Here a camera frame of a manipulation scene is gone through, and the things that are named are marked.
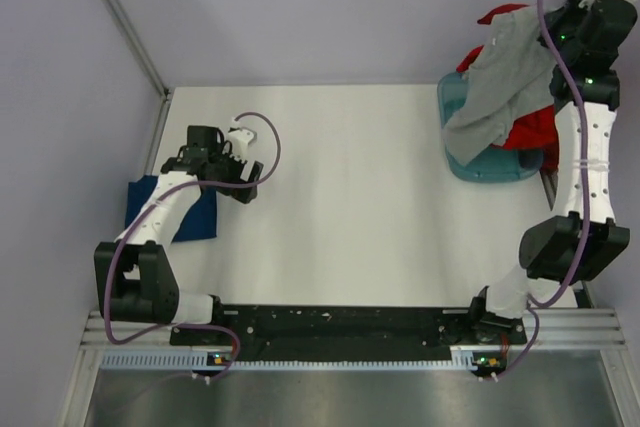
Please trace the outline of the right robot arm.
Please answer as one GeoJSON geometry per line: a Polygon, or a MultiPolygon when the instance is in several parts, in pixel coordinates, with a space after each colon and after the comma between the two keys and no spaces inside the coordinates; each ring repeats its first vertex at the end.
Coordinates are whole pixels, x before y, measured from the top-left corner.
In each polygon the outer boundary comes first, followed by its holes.
{"type": "Polygon", "coordinates": [[[594,280],[629,244],[610,200],[609,148],[620,105],[612,65],[638,20],[635,3],[569,0],[541,18],[539,42],[556,63],[556,196],[551,217],[523,234],[517,266],[473,298],[466,327],[478,342],[512,332],[527,308],[548,308],[575,283],[594,280]]]}

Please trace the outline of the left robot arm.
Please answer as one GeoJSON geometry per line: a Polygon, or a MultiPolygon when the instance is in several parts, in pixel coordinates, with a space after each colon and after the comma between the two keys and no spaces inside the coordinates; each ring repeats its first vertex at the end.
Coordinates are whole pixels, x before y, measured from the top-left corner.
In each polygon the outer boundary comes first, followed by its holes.
{"type": "Polygon", "coordinates": [[[249,159],[257,134],[239,124],[224,133],[216,127],[190,126],[186,143],[167,159],[149,198],[116,240],[100,243],[94,268],[101,313],[113,321],[192,324],[205,343],[226,334],[227,321],[216,313],[210,294],[190,293],[178,285],[166,249],[188,212],[208,190],[201,181],[221,182],[221,193],[247,204],[257,197],[249,187],[263,164],[249,159]]]}

